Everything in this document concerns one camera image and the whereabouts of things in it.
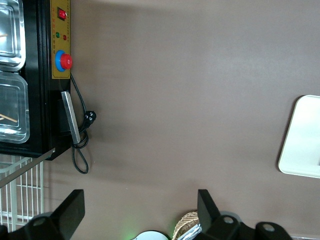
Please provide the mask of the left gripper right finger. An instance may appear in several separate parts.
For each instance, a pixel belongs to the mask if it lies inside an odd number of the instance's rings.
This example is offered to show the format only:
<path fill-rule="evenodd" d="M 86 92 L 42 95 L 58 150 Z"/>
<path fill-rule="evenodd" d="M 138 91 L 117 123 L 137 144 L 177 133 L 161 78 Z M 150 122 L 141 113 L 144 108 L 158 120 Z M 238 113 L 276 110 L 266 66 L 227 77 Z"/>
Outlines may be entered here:
<path fill-rule="evenodd" d="M 249 240 L 251 228 L 232 212 L 220 212 L 206 189 L 197 193 L 197 215 L 201 233 L 198 240 Z"/>

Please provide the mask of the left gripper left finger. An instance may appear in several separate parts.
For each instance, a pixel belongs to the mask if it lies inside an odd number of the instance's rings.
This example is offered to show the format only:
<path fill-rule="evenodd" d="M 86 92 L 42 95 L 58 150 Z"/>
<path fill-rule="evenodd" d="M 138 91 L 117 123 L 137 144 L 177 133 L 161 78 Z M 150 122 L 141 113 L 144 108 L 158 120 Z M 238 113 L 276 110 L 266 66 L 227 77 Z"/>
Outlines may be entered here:
<path fill-rule="evenodd" d="M 84 190 L 75 189 L 53 211 L 32 219 L 25 227 L 28 240 L 69 240 L 85 216 Z"/>

